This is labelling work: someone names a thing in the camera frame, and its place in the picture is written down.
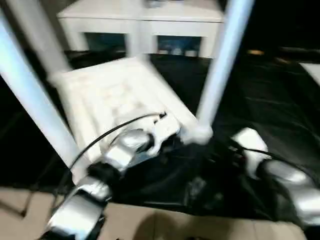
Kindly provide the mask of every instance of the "white table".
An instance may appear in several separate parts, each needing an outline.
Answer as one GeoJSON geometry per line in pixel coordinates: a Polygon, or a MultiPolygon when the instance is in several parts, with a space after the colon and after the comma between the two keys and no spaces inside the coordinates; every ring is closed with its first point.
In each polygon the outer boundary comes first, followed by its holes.
{"type": "Polygon", "coordinates": [[[314,81],[320,86],[320,64],[300,63],[302,67],[313,77],[314,81]]]}
{"type": "Polygon", "coordinates": [[[127,55],[156,53],[157,36],[201,37],[200,57],[213,56],[223,13],[214,0],[167,1],[145,8],[135,0],[78,0],[58,14],[72,50],[88,50],[84,33],[125,34],[127,55]]]}

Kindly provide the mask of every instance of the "black cable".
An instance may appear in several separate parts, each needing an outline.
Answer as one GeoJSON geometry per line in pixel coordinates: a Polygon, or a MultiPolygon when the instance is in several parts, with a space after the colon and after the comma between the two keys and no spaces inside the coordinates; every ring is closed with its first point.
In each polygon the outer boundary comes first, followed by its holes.
{"type": "Polygon", "coordinates": [[[61,190],[61,188],[66,184],[66,181],[71,173],[71,169],[75,166],[75,164],[78,162],[78,160],[82,157],[82,155],[88,151],[93,145],[95,145],[97,142],[99,142],[100,140],[102,140],[103,138],[105,138],[106,136],[108,136],[109,134],[113,133],[114,131],[126,126],[126,125],[129,125],[137,120],[140,120],[140,119],[143,119],[143,118],[146,118],[146,117],[152,117],[152,116],[164,116],[165,114],[162,114],[162,113],[150,113],[150,114],[146,114],[146,115],[143,115],[143,116],[139,116],[139,117],[136,117],[132,120],[129,120],[129,121],[126,121],[108,131],[106,131],[105,133],[103,133],[102,135],[100,135],[99,137],[97,137],[95,140],[93,140],[88,146],[86,146],[77,156],[76,158],[73,160],[73,162],[71,163],[69,169],[67,169],[65,171],[65,173],[63,174],[62,178],[61,178],[61,181],[54,193],[54,200],[53,200],[53,203],[51,205],[51,209],[50,209],[50,213],[52,213],[53,209],[56,207],[56,203],[57,203],[57,199],[58,199],[58,194],[61,190]]]}

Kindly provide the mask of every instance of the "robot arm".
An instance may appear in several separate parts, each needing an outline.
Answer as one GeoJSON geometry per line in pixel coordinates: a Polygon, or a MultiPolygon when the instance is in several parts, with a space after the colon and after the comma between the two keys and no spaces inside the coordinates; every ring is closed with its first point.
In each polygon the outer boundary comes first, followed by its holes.
{"type": "Polygon", "coordinates": [[[88,175],[79,181],[54,211],[40,239],[97,239],[105,222],[104,209],[113,195],[112,187],[128,168],[154,157],[162,142],[180,129],[178,124],[171,124],[166,131],[159,131],[157,124],[154,128],[153,134],[142,129],[120,133],[107,151],[89,166],[88,175]]]}

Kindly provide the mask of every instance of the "tile floor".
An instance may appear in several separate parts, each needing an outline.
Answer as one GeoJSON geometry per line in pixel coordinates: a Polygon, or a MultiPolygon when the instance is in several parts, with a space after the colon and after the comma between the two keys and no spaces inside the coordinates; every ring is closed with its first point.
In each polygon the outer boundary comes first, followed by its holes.
{"type": "MultiPolygon", "coordinates": [[[[22,209],[28,192],[0,188],[0,201],[22,209]]],[[[0,209],[1,240],[35,240],[43,232],[53,198],[36,193],[24,219],[0,209]]],[[[180,212],[110,203],[99,240],[305,240],[302,230],[283,222],[192,216],[180,212]]]]}

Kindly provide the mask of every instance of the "white metal pole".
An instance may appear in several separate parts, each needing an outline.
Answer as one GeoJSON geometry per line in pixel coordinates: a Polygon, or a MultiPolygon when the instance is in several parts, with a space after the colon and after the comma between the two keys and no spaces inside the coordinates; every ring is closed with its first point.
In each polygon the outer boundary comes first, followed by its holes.
{"type": "MultiPolygon", "coordinates": [[[[24,58],[1,9],[0,73],[64,163],[70,166],[79,153],[78,146],[24,58]]],[[[72,170],[75,181],[83,177],[89,163],[83,158],[75,166],[72,170]]]]}
{"type": "Polygon", "coordinates": [[[70,70],[68,61],[39,0],[7,1],[48,77],[70,70]]]}
{"type": "Polygon", "coordinates": [[[209,67],[196,114],[203,128],[201,132],[211,129],[211,124],[215,119],[253,4],[254,0],[228,1],[224,32],[219,39],[220,48],[216,59],[212,61],[209,67]]]}

